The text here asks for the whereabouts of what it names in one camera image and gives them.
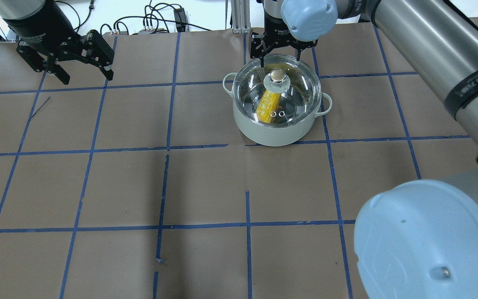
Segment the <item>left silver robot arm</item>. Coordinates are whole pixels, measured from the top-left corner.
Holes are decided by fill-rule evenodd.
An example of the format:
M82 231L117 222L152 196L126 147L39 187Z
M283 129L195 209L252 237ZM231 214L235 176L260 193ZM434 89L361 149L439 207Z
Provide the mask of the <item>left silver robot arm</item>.
M36 72L47 72L67 85L60 62L91 64L112 80L114 50L93 29L79 35L53 0L0 0L0 16L18 36L16 51Z

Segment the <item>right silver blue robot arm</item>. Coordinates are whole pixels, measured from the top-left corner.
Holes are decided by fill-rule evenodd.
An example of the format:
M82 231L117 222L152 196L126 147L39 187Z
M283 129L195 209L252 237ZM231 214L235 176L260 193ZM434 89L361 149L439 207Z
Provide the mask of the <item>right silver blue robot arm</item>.
M476 145L371 23L336 25L312 50L330 114L320 137L248 145L249 297L366 299L354 227L374 195L476 165Z

